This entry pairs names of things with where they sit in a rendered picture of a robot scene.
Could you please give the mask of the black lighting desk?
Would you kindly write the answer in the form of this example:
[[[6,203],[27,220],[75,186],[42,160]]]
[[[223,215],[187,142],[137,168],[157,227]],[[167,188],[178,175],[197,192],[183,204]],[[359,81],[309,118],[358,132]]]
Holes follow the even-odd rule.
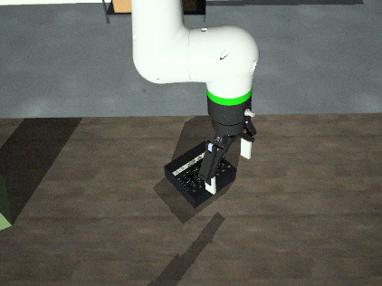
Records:
[[[165,177],[194,208],[213,194],[205,189],[205,180],[198,176],[205,154],[205,143],[200,143],[164,166]],[[216,193],[235,180],[236,168],[223,156],[215,172]]]

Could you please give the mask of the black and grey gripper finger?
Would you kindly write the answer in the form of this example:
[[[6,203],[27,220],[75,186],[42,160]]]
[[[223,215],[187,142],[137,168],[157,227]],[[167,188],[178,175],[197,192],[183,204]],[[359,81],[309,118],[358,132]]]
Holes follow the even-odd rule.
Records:
[[[253,135],[256,135],[256,130],[253,126],[253,123],[251,122],[251,116],[249,116],[246,119],[246,125],[245,125],[246,133],[239,133],[236,134],[237,136],[241,137],[241,155],[246,158],[251,157],[251,146],[252,142],[254,142],[255,138],[253,138]]]
[[[205,180],[205,189],[215,194],[215,172],[223,158],[224,153],[227,152],[230,145],[233,143],[234,138],[232,136],[226,142],[224,148],[218,146],[219,137],[215,140],[207,141],[205,143],[205,154],[199,170],[198,176]]]

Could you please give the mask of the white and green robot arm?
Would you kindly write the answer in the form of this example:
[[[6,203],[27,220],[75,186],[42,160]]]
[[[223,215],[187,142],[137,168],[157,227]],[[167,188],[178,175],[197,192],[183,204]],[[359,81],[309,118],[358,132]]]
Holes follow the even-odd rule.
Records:
[[[254,117],[259,47],[238,24],[189,28],[182,0],[131,0],[133,62],[146,80],[205,82],[211,119],[232,125]]]

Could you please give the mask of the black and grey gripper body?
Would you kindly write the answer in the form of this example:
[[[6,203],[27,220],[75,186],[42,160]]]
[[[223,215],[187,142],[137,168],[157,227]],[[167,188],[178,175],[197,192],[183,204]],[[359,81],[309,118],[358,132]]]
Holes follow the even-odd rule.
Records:
[[[244,128],[245,128],[245,125],[246,125],[246,120],[240,122],[240,123],[237,123],[237,124],[232,124],[232,125],[227,125],[227,124],[222,124],[222,123],[218,123],[216,121],[213,121],[213,128],[215,130],[215,139],[217,137],[219,137],[219,144],[224,146],[226,145],[226,142],[227,140],[229,139],[230,136],[232,136],[234,138],[234,141],[236,141],[237,139],[237,135],[236,134],[239,134],[241,133]],[[227,136],[229,135],[229,136]]]

